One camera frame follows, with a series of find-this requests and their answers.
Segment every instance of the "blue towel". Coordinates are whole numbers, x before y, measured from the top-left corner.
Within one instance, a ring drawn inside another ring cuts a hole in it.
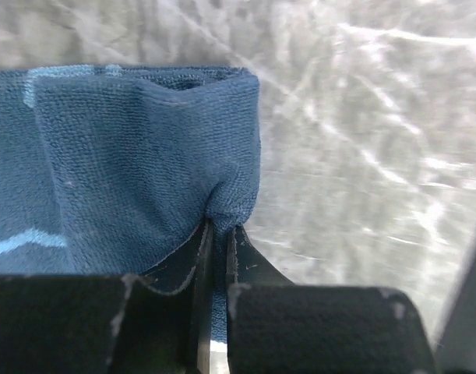
[[[227,67],[0,72],[0,273],[142,273],[209,217],[223,279],[259,188],[258,95]]]

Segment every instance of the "folded towel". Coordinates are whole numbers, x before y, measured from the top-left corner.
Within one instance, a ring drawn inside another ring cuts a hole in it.
[[[209,217],[222,280],[259,188],[258,95],[227,67],[0,72],[0,273],[142,273]]]

